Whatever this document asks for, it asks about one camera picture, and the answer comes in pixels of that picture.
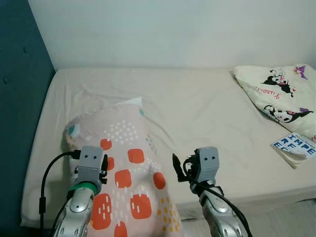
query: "white bed sheet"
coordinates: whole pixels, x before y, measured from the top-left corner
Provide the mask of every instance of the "white bed sheet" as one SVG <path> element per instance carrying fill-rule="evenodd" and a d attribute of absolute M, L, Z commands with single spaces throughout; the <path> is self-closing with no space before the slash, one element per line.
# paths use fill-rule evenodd
<path fill-rule="evenodd" d="M 151 135 L 169 190 L 183 219 L 201 216 L 189 184 L 178 183 L 174 152 L 183 161 L 194 149 L 215 146 L 216 175 L 225 196 L 245 212 L 316 198 L 316 160 L 293 170 L 270 143 L 289 132 L 264 117 L 230 70 L 62 69 L 49 87 L 25 179 L 22 226 L 38 227 L 40 182 L 48 163 L 65 150 L 63 129 L 76 116 L 142 96 Z M 67 159 L 47 180 L 45 227 L 50 227 L 70 179 Z"/>

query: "white pillowcase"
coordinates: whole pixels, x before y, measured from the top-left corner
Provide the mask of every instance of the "white pillowcase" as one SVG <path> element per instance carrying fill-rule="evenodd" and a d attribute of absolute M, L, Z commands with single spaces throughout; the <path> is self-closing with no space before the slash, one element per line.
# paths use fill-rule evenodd
<path fill-rule="evenodd" d="M 316 143 L 316 71 L 312 67 L 239 66 L 234 75 L 259 110 Z"/>

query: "black cable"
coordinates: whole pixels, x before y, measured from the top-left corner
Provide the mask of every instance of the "black cable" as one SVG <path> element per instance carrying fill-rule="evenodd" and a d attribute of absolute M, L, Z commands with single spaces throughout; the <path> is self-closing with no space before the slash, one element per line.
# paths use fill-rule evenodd
<path fill-rule="evenodd" d="M 250 228 L 249 228 L 249 225 L 248 225 L 248 222 L 247 222 L 247 219 L 246 217 L 244 216 L 244 214 L 234 205 L 232 204 L 227 198 L 225 198 L 224 196 L 220 195 L 219 193 L 215 192 L 214 190 L 211 190 L 210 188 L 204 186 L 203 184 L 199 183 L 198 181 L 196 181 L 195 179 L 193 179 L 189 174 L 188 174 L 188 171 L 187 171 L 187 168 L 186 168 L 186 164 L 187 163 L 190 163 L 190 161 L 186 160 L 184 163 L 183 163 L 183 171 L 184 173 L 186 174 L 187 178 L 189 179 L 189 181 L 191 181 L 192 183 L 200 186 L 201 188 L 203 188 L 204 190 L 210 192 L 211 194 L 217 196 L 218 198 L 220 198 L 221 200 L 223 200 L 224 202 L 226 202 L 231 208 L 232 210 L 235 212 L 236 216 L 240 219 L 241 223 L 243 224 L 247 234 L 248 234 L 248 237 L 252 237 L 252 233 L 250 231 Z"/>
<path fill-rule="evenodd" d="M 46 197 L 45 197 L 45 183 L 46 183 L 46 178 L 48 175 L 48 172 L 50 170 L 50 168 L 53 166 L 53 164 L 59 160 L 61 157 L 63 156 L 74 156 L 76 155 L 76 152 L 64 152 L 60 155 L 58 155 L 55 159 L 53 159 L 48 167 L 46 168 L 46 171 L 44 173 L 43 179 L 41 181 L 41 187 L 40 187 L 40 199 L 39 199 L 39 214 L 40 214 L 40 232 L 41 235 L 44 236 L 44 213 L 46 212 Z"/>
<path fill-rule="evenodd" d="M 61 209 L 59 210 L 59 212 L 58 212 L 58 214 L 57 214 L 57 216 L 56 216 L 56 218 L 55 218 L 55 220 L 54 220 L 54 224 L 53 224 L 53 226 L 52 226 L 52 228 L 51 228 L 51 234 L 50 234 L 51 237 L 53 237 L 53 235 L 54 235 L 54 230 L 55 230 L 55 228 L 56 228 L 57 221 L 58 221 L 58 219 L 59 219 L 59 216 L 60 216 L 61 213 L 63 212 L 63 210 L 64 210 L 64 208 L 65 208 L 67 202 L 68 202 L 68 200 L 65 201 L 64 205 L 61 207 Z"/>

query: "cartoon character print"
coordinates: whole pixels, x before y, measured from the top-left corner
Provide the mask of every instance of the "cartoon character print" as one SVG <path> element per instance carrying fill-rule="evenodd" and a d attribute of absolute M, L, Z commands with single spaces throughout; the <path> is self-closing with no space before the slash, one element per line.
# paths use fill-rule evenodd
<path fill-rule="evenodd" d="M 304 75 L 305 66 L 295 67 L 293 72 L 294 72 L 294 74 L 301 74 L 301 78 L 304 78 L 307 80 L 307 77 Z"/>
<path fill-rule="evenodd" d="M 290 93 L 291 97 L 293 97 L 293 92 L 291 91 L 290 85 L 288 84 L 288 80 L 284 78 L 284 72 L 281 68 L 279 69 L 271 69 L 271 76 L 262 83 L 267 85 L 278 85 L 281 87 L 281 90 L 285 93 Z"/>
<path fill-rule="evenodd" d="M 313 113 L 313 111 L 304 108 L 300 108 L 300 112 L 293 112 L 289 110 L 284 111 L 272 105 L 265 106 L 263 112 L 265 112 L 269 117 L 280 123 L 293 122 L 299 117 L 304 117 L 309 113 Z"/>

